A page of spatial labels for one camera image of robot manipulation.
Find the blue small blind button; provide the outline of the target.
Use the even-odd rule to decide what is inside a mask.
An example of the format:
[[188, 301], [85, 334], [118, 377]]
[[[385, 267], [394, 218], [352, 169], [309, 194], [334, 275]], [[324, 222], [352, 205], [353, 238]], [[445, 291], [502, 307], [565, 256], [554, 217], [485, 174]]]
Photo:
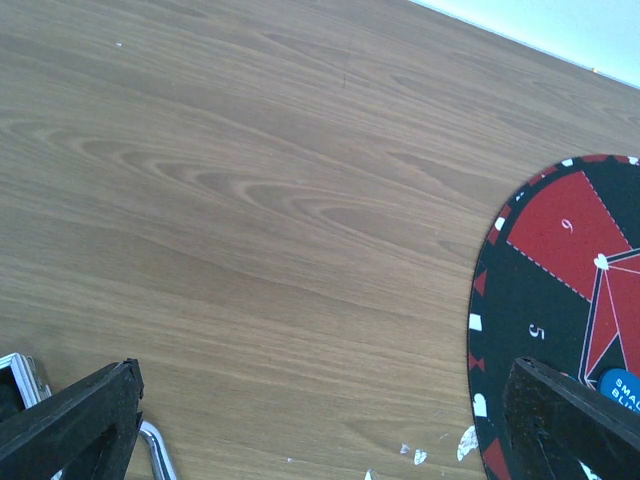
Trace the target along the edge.
[[640, 380], [625, 369], [610, 369], [598, 381], [598, 391], [623, 407], [640, 413]]

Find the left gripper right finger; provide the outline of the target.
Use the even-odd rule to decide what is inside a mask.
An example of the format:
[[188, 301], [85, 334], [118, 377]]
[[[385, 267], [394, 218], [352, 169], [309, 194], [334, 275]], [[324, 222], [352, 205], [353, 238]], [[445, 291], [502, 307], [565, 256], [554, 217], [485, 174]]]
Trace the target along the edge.
[[639, 477], [639, 415], [551, 367], [514, 360], [503, 393], [507, 438], [524, 479]]

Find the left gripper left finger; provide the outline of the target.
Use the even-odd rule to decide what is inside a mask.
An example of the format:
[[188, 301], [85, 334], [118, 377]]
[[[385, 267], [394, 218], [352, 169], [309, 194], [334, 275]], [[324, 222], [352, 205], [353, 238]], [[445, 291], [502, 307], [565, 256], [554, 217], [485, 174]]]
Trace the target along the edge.
[[139, 362], [111, 363], [1, 423], [3, 479], [122, 479], [142, 422]]

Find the round red black poker mat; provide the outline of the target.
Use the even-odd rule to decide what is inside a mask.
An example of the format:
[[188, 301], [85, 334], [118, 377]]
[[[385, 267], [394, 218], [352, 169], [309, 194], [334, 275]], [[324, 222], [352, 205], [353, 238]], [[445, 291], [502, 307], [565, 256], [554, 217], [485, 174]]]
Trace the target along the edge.
[[639, 378], [637, 157], [571, 157], [515, 191], [479, 253], [467, 350], [491, 479], [522, 477], [503, 403], [515, 359], [534, 358], [598, 393], [610, 369]]

